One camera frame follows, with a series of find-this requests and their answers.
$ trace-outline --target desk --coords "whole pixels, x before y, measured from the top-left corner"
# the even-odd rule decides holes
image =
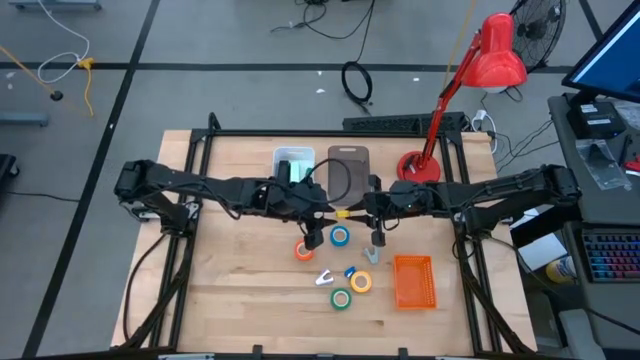
[[[189,131],[167,131],[158,162],[182,169],[189,136]],[[494,178],[489,138],[485,134],[464,134],[463,139],[471,181]],[[313,147],[319,161],[326,157],[329,146],[362,145],[369,149],[371,173],[382,179],[383,189],[388,189],[396,180],[397,160],[423,144],[424,140],[406,138],[215,137],[208,176],[269,176],[273,150],[279,146]],[[440,158],[438,150],[435,156]],[[459,179],[457,165],[453,167],[454,176]],[[318,169],[315,179],[326,189],[327,167]],[[387,246],[378,265],[369,264],[362,254],[364,247],[371,246],[371,230],[355,222],[343,224],[351,231],[346,247],[331,245],[329,228],[324,232],[325,243],[316,249],[313,260],[300,262],[293,256],[294,244],[301,237],[295,224],[250,216],[236,222],[218,204],[206,201],[199,221],[178,350],[247,353],[254,344],[262,344],[265,353],[397,355],[399,347],[406,347],[410,355],[471,355],[460,270],[451,254],[454,238],[450,222],[431,217],[402,220],[396,230],[387,232]],[[424,231],[415,234],[415,228]],[[159,224],[142,225],[132,264],[158,236]],[[496,228],[494,236],[510,241],[505,226]],[[165,242],[138,272],[132,290],[130,331],[156,301],[166,248]],[[488,241],[484,251],[496,307],[522,341],[535,349],[513,251]],[[396,310],[392,274],[395,254],[432,257],[436,310]],[[352,292],[351,307],[336,312],[329,304],[329,294],[334,287],[349,288],[342,273],[352,265],[370,272],[373,288],[366,294]],[[314,280],[324,268],[335,274],[336,281],[328,287],[317,287]],[[165,329],[171,314],[172,310],[165,314]],[[121,318],[122,312],[113,344],[123,342]],[[478,318],[483,345],[488,350],[482,311]],[[161,344],[166,343],[167,333],[163,331]]]
[[[579,207],[583,221],[589,224],[633,225],[640,226],[640,180],[630,176],[633,183],[631,191],[623,188],[602,191],[595,183],[575,147],[576,137],[567,120],[569,105],[562,96],[552,97],[548,101],[558,140],[562,147],[567,167],[573,170],[582,189]],[[607,140],[611,153],[617,156],[622,151],[622,142],[627,133],[638,133],[628,127],[627,131],[614,139]],[[640,299],[640,284],[596,284],[588,280],[584,263],[581,261],[580,244],[574,238],[576,223],[565,224],[563,238],[567,250],[573,256],[580,287],[587,306],[633,327],[640,326],[640,312],[637,311]],[[640,349],[638,336],[589,315],[593,334],[603,348]]]
[[[567,100],[563,96],[554,96],[549,98],[548,104],[567,167],[573,170],[578,185],[582,189],[579,206],[584,221],[591,224],[640,226],[640,216],[638,216],[640,214],[640,178],[629,177],[633,183],[631,192],[621,187],[606,191],[600,190],[576,150],[576,136],[569,120],[567,120],[567,112],[569,111]],[[607,145],[616,159],[622,151],[625,135],[630,132],[639,133],[628,126],[627,131],[607,140]],[[632,152],[632,149],[629,149],[628,155],[631,156]]]

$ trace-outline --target lamp base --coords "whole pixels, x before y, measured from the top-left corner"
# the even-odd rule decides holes
[[[418,167],[418,159],[422,155],[422,151],[411,151],[400,159],[397,166],[398,179],[409,180],[416,183],[423,183],[426,181],[438,181],[440,180],[440,164],[438,160],[430,157],[423,168]],[[413,156],[413,161],[408,169],[404,169],[404,164],[407,162],[410,156]]]

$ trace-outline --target black floor line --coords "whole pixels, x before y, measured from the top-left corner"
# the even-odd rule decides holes
[[[584,16],[587,18],[587,22],[589,23],[589,27],[593,32],[593,36],[596,37],[596,40],[600,40],[600,38],[602,38],[602,29],[600,29],[600,25],[598,25],[598,20],[596,20],[596,16],[593,14],[593,10],[591,10],[591,5],[589,5],[589,1],[587,0],[578,0],[578,1],[580,2],[580,7],[582,7]]]
[[[24,63],[29,69],[37,69],[40,63]],[[53,63],[48,69],[66,70],[71,63]],[[344,64],[198,64],[198,63],[139,63],[136,71],[341,71]],[[388,72],[446,72],[447,65],[427,64],[362,64],[368,71]],[[93,70],[127,70],[129,63],[96,63]],[[571,66],[547,66],[535,71],[537,74],[566,74]],[[0,62],[2,69],[19,69],[11,62]]]
[[[131,55],[131,60],[129,61],[127,67],[127,72],[125,73],[122,84],[120,85],[120,90],[118,91],[115,103],[113,104],[113,108],[111,109],[111,114],[109,115],[109,121],[107,122],[104,133],[102,134],[102,139],[100,140],[100,145],[98,146],[96,156],[94,158],[93,164],[91,165],[89,176],[87,177],[84,189],[82,190],[80,203],[78,204],[76,212],[73,215],[73,220],[71,221],[71,225],[69,226],[69,232],[67,233],[67,237],[65,238],[64,245],[62,246],[62,250],[60,251],[60,256],[58,257],[58,261],[56,262],[56,267],[53,271],[53,275],[51,276],[51,280],[49,281],[49,286],[47,287],[47,291],[44,294],[40,309],[38,310],[38,315],[36,316],[36,320],[33,323],[31,333],[29,334],[29,339],[27,340],[24,351],[22,353],[23,358],[35,357],[38,353],[40,343],[42,342],[45,330],[47,329],[49,318],[51,317],[56,299],[58,297],[58,294],[60,293],[60,288],[62,287],[64,276],[69,267],[69,262],[71,261],[73,251],[78,241],[80,230],[82,229],[82,223],[84,222],[84,219],[87,215],[89,204],[91,203],[91,198],[93,197],[93,192],[95,191],[96,185],[98,183],[98,178],[100,177],[100,172],[102,171],[102,166],[104,165],[105,158],[107,157],[107,151],[109,150],[109,145],[111,144],[113,133],[116,130],[116,125],[118,124],[120,113],[122,112],[122,108],[124,107],[124,103],[127,99],[127,95],[131,87],[131,82],[133,80],[133,75],[136,71],[136,66],[140,61],[140,57],[142,56],[142,50],[147,41],[149,31],[151,30],[151,24],[153,24],[153,19],[155,17],[156,11],[158,10],[159,3],[160,0],[152,0],[151,4],[149,5],[149,10],[147,11],[147,15],[142,24],[142,29],[140,30],[140,34],[138,35],[138,41],[136,42],[133,54]]]

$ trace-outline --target white paper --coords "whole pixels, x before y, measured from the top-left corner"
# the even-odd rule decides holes
[[[530,209],[525,211],[522,219],[513,223],[510,228],[514,229],[521,224],[538,216],[536,209]],[[531,268],[535,271],[548,263],[556,260],[560,257],[567,255],[567,249],[564,248],[560,240],[553,234],[547,234],[540,239],[518,249],[520,256]]]

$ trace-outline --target white label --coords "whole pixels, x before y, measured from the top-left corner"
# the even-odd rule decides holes
[[[611,124],[611,120],[609,119],[589,120],[587,121],[587,124],[589,125]]]
[[[596,107],[591,105],[591,104],[580,105],[580,109],[582,109],[582,113],[583,114],[588,114],[588,113],[592,113],[592,112],[598,112],[598,109],[596,109]]]

